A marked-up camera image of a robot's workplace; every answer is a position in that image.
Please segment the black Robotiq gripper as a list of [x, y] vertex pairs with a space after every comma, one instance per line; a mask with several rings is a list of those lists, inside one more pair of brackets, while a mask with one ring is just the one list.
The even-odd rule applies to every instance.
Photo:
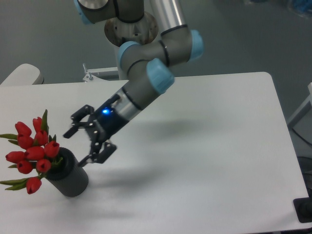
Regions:
[[79, 129], [85, 129], [91, 140], [90, 152], [78, 163], [79, 167], [90, 163], [103, 164], [117, 150], [109, 139], [129, 122], [113, 102], [105, 102], [96, 110], [84, 105], [71, 115], [71, 120], [71, 127], [63, 137], [69, 139]]

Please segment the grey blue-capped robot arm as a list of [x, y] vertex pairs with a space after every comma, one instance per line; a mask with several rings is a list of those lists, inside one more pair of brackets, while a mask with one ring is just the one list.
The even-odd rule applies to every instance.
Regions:
[[177, 0], [153, 0], [148, 14], [141, 0], [77, 0], [77, 11], [86, 24], [112, 22], [109, 28], [118, 46], [118, 69], [127, 78], [99, 108], [85, 105], [71, 115], [70, 138], [79, 129], [88, 134], [89, 154], [79, 162], [104, 163], [116, 150], [111, 136], [174, 83], [171, 66], [202, 56], [204, 43], [197, 30], [190, 30]]

